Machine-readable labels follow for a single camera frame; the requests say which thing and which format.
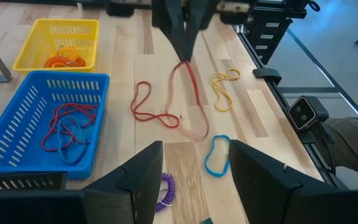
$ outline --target camera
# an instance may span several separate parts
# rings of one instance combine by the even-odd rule
[[[301,96],[288,109],[289,120],[299,131],[309,129],[315,122],[329,117],[328,111],[315,96]]]

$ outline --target wooden tabletop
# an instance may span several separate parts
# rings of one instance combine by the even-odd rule
[[[94,173],[83,181],[69,181],[69,189],[88,185],[153,141],[162,140],[163,171],[175,177],[178,192],[175,205],[156,214],[155,223],[196,224],[209,217],[214,223],[247,223],[231,173],[217,179],[204,169],[204,157],[216,134],[239,139],[288,166],[321,179],[268,86],[263,80],[254,78],[255,64],[236,33],[231,26],[220,23],[218,17],[213,18],[208,30],[198,35],[191,61],[201,103],[210,123],[209,136],[202,142],[190,141],[158,121],[135,121],[129,109],[135,84],[145,80],[151,83],[152,92],[139,110],[161,113],[167,99],[169,73],[178,63],[168,40],[150,25],[150,11],[136,11],[130,19],[123,19],[108,17],[102,10],[80,12],[75,7],[0,3],[0,56],[8,67],[13,64],[31,25],[44,17],[99,19],[96,72],[111,77]],[[233,108],[222,113],[214,108],[217,96],[209,78],[231,67],[238,68],[242,76],[239,80],[221,83],[234,100]],[[22,80],[22,76],[13,73],[10,83],[0,84],[0,114]],[[202,133],[203,119],[184,68],[176,76],[174,88],[170,112],[181,117],[184,128]],[[140,94],[144,96],[146,89],[141,88]],[[227,144],[219,141],[209,166],[221,170],[227,151]]]

